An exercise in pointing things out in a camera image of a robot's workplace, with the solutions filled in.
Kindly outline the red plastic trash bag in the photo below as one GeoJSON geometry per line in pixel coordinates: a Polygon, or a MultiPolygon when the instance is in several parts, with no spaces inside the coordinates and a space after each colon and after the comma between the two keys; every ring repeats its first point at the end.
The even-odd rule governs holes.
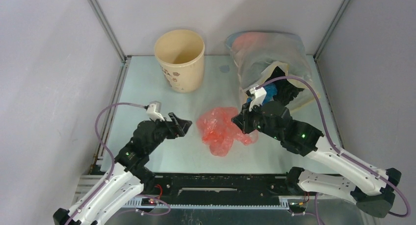
{"type": "Polygon", "coordinates": [[[214,156],[226,156],[235,140],[243,145],[251,145],[258,141],[259,134],[255,130],[244,134],[234,123],[232,117],[238,114],[235,107],[216,107],[202,114],[197,122],[202,142],[209,146],[214,156]]]}

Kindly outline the large translucent storage bag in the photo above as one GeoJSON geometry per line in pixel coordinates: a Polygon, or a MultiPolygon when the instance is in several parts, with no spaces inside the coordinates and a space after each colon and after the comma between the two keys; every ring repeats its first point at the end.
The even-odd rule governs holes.
{"type": "Polygon", "coordinates": [[[315,100],[311,87],[312,70],[307,61],[305,47],[299,36],[276,32],[239,32],[226,39],[226,46],[237,67],[239,101],[245,103],[247,90],[280,76],[290,76],[288,81],[304,89],[286,107],[295,112],[315,100]]]}

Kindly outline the beige plastic trash bin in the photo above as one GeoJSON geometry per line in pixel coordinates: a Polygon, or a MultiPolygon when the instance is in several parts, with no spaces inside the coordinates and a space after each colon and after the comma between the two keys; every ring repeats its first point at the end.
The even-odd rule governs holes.
{"type": "Polygon", "coordinates": [[[187,29],[169,31],[154,46],[157,59],[171,88],[190,93],[203,83],[205,74],[205,43],[196,32],[187,29]]]}

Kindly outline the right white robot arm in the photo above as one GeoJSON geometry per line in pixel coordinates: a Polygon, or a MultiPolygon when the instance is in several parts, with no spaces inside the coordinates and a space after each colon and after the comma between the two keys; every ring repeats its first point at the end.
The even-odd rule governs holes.
{"type": "Polygon", "coordinates": [[[394,187],[401,179],[400,171],[377,169],[354,156],[347,156],[345,151],[336,151],[319,129],[294,120],[278,101],[253,108],[246,103],[241,112],[232,117],[232,123],[244,134],[257,130],[278,140],[287,151],[315,160],[338,173],[337,176],[323,175],[292,167],[285,180],[290,194],[331,195],[351,202],[376,218],[384,218],[390,212],[395,199],[394,187]]]}

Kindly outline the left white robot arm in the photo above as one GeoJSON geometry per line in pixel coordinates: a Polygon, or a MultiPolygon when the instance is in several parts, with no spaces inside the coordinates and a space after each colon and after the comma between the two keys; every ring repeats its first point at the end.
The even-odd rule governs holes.
{"type": "Polygon", "coordinates": [[[184,137],[192,121],[174,113],[170,120],[145,120],[128,143],[120,149],[114,165],[70,209],[60,208],[54,215],[56,225],[102,225],[133,197],[149,194],[155,188],[155,174],[146,168],[150,154],[166,139],[184,137]]]}

